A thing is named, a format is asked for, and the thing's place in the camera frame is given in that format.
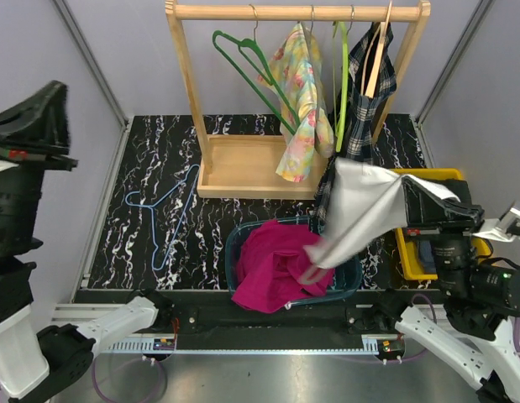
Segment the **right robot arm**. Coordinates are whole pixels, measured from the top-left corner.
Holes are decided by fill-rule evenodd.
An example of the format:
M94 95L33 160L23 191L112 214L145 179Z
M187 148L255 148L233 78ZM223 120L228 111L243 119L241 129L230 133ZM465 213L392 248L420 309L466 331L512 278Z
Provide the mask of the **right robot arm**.
M520 402L520 342L513 323L520 317L520 265L479 256L471 243L473 237L520 241L520 202L486 220L481 206L462 203L448 188L413 175L397 177L386 194L402 196L407 234L430 242L449 324L475 346L438 328L394 290L375 305L373 325L418 341L455 369L479 401Z

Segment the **light blue plastic hanger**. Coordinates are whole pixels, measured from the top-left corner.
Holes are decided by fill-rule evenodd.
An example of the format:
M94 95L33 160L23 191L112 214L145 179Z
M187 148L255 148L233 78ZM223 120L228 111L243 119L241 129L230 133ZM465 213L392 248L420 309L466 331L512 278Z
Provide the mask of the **light blue plastic hanger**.
M175 250L176 240L186 215L192 206L199 179L199 164L191 165L182 178L158 199L147 202L141 191L130 191L123 201L150 216L150 239L152 243L150 269L156 273L168 266Z

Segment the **grey plastic hanger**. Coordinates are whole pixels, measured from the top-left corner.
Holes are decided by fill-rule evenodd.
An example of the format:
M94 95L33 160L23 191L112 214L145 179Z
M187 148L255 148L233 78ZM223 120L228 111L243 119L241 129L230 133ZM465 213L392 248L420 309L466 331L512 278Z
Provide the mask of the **grey plastic hanger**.
M313 285L321 281L327 274L330 273L330 271L331 269L324 269L317 267L316 265L311 265L300 276L298 281L301 285Z

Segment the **magenta pleated skirt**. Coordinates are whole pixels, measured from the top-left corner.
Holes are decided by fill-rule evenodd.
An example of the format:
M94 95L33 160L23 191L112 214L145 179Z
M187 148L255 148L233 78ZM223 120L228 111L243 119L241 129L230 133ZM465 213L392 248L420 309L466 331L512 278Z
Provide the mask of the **magenta pleated skirt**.
M306 224L270 220L253 230L240 250L232 301L244 309L271 314L289 302L326 296L334 282L333 269L314 284L300 282L311 266L305 248L319 239Z

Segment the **white skirt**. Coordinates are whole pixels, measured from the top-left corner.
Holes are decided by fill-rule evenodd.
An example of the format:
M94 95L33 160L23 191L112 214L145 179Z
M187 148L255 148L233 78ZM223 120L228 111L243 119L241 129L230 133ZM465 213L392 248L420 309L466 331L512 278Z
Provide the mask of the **white skirt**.
M337 158L326 224L317 243L305 248L313 266L332 269L373 239L408 226L405 184L429 191L438 201L459 198L447 187L378 166Z

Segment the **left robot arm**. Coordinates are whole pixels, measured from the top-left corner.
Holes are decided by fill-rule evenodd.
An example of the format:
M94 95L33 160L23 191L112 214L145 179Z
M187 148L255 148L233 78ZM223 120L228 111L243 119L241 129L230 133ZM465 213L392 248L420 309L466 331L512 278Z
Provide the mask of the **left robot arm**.
M21 256L41 246L34 225L45 173L73 170L67 85L50 81L0 112L0 389L12 402L46 402L76 383L94 359L140 330L164 332L172 304L142 290L125 305L79 325L32 327L29 278Z

